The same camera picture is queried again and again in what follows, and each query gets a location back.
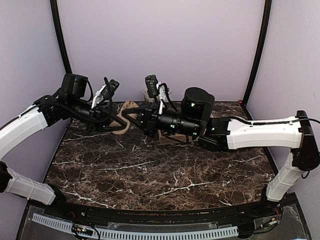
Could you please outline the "wooden compartment tray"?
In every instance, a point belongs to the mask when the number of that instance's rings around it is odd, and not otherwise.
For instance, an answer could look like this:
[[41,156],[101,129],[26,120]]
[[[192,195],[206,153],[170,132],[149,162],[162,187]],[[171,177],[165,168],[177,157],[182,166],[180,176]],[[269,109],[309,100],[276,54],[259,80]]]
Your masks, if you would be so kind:
[[158,141],[160,145],[188,144],[191,142],[190,138],[186,135],[178,133],[164,133],[160,130],[158,131]]

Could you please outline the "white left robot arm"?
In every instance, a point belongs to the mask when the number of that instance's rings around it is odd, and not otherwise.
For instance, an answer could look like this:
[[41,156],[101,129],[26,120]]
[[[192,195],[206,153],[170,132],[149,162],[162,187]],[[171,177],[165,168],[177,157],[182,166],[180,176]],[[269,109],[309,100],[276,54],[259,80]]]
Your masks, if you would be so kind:
[[[104,78],[103,81],[100,89],[97,92],[91,90],[89,99],[85,100],[86,89],[92,88],[89,79],[83,75],[65,74],[55,93],[35,100],[0,128],[0,157],[5,158],[35,134],[67,119],[82,122],[87,131],[114,131],[109,126],[116,117],[112,100],[120,84],[114,79]],[[60,218],[67,218],[71,213],[70,206],[64,202],[65,197],[57,187],[20,174],[4,161],[0,162],[0,191],[51,205],[51,210]]]

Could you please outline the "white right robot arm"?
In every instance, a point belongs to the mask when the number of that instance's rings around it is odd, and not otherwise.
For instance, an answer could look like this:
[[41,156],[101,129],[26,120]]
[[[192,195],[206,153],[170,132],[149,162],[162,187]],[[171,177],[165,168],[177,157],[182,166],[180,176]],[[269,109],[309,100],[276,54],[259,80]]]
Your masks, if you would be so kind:
[[198,88],[188,88],[180,111],[163,109],[163,101],[123,110],[121,115],[153,137],[157,131],[197,139],[211,152],[228,152],[253,147],[285,147],[290,152],[274,179],[267,184],[255,213],[266,217],[285,193],[320,164],[320,152],[310,122],[303,110],[295,116],[274,120],[245,120],[237,116],[212,117],[215,97]]

